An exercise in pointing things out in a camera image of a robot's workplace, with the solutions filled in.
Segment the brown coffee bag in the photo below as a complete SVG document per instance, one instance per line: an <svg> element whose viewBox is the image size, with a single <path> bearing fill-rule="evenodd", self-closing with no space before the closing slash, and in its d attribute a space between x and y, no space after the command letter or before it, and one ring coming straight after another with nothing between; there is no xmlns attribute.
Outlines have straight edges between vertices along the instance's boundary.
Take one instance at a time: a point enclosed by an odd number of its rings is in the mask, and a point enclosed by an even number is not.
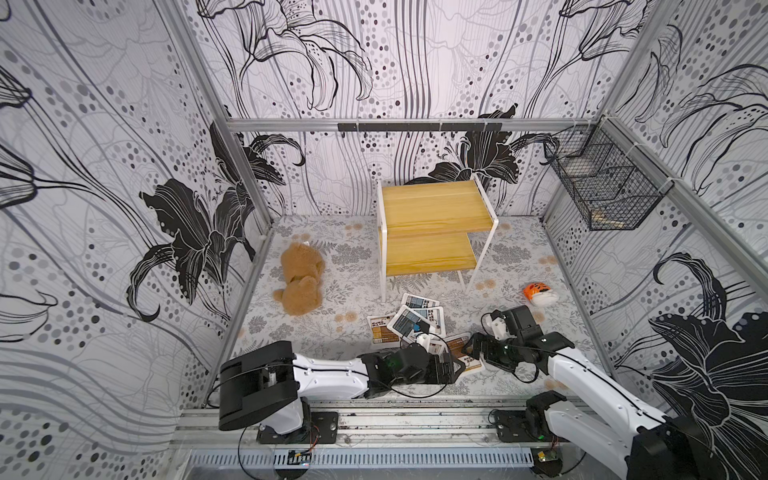
<svg viewBox="0 0 768 480"><path fill-rule="evenodd" d="M448 346L450 347L451 354L456 359L464 363L464 374L467 375L479 373L485 370L485 365L480 359L474 359L473 357L465 355L462 352L463 347L467 344L470 338L471 334L469 332L454 334L445 338Z"/></svg>
<svg viewBox="0 0 768 480"><path fill-rule="evenodd" d="M400 337L387 328L393 317L394 313L367 317L371 345L374 349L392 348L400 345Z"/></svg>

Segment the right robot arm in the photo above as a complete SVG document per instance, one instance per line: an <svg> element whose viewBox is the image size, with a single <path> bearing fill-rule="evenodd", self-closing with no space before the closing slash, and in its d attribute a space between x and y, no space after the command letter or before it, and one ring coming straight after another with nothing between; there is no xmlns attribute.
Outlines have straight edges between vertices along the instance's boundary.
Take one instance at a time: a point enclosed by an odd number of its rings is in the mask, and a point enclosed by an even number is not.
<svg viewBox="0 0 768 480"><path fill-rule="evenodd" d="M491 333L475 333L463 354L508 373L522 363L563 383L591 408L586 414L557 392L526 403L534 437L564 438L622 479L721 479L704 433L686 416L671 417L619 385L559 332L543 333L530 309L490 314Z"/></svg>

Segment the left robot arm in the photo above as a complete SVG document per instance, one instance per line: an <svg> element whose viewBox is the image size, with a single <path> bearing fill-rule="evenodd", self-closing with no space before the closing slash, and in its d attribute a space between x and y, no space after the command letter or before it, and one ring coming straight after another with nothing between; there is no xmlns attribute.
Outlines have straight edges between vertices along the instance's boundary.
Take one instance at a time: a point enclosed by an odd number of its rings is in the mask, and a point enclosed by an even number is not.
<svg viewBox="0 0 768 480"><path fill-rule="evenodd" d="M376 398L399 385L451 385L466 365L443 348L429 352L413 343L351 360L321 360L278 341L240 355L220 369L221 431L260 424L279 435L309 428L310 401Z"/></svg>

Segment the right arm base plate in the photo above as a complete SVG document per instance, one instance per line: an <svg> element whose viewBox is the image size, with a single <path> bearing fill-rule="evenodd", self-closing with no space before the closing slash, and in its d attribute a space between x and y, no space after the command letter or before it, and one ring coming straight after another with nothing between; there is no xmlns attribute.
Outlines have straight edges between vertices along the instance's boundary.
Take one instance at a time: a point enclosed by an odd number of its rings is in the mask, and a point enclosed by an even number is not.
<svg viewBox="0 0 768 480"><path fill-rule="evenodd" d="M529 410L497 410L488 414L489 423L504 443L543 442L557 446L568 442L550 431L543 414Z"/></svg>

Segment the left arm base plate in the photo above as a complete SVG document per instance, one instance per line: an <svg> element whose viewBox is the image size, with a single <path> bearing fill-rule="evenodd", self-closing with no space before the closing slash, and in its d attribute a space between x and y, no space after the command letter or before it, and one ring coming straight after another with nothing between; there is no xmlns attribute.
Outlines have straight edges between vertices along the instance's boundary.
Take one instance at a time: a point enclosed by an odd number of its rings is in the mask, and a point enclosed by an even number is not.
<svg viewBox="0 0 768 480"><path fill-rule="evenodd" d="M271 427L264 427L259 431L257 441L265 445L335 444L338 425L337 411L310 412L305 415L304 423L298 430L277 434Z"/></svg>

